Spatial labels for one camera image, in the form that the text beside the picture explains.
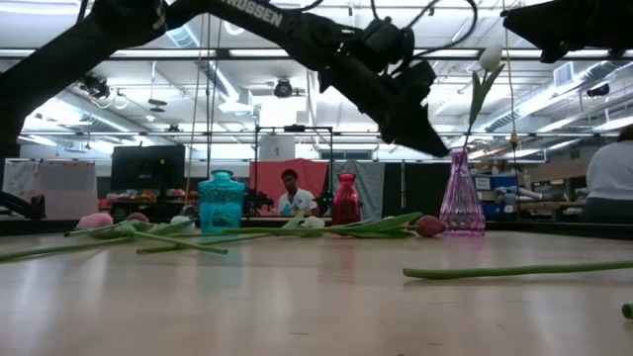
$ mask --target blue container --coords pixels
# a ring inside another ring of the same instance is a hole
[[[230,180],[233,172],[229,170],[214,170],[211,174],[213,180],[198,184],[200,229],[204,233],[239,227],[246,187]]]

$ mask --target white cloth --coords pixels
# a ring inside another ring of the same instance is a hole
[[[589,198],[633,200],[633,141],[608,144],[591,158]]]
[[[297,193],[295,193],[295,197],[291,203],[288,199],[288,192],[286,192],[279,197],[279,212],[283,213],[286,207],[290,207],[291,212],[300,211],[308,213],[310,210],[317,207],[317,202],[313,200],[314,198],[315,196],[309,191],[297,188]]]

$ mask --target security camera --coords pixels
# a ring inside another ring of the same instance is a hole
[[[290,85],[290,80],[279,79],[275,85],[274,94],[277,98],[288,98],[293,95],[293,86]]]

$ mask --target man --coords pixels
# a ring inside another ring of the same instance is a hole
[[[318,215],[317,202],[315,196],[307,190],[297,187],[297,172],[286,169],[281,174],[284,181],[286,193],[279,198],[279,212],[281,215],[294,215],[297,212],[304,212],[306,216]]]
[[[582,223],[631,223],[633,218],[633,125],[616,143],[599,149],[587,170],[589,195]]]

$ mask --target computer screen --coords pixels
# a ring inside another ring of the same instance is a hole
[[[119,146],[112,154],[111,189],[182,189],[185,146]]]

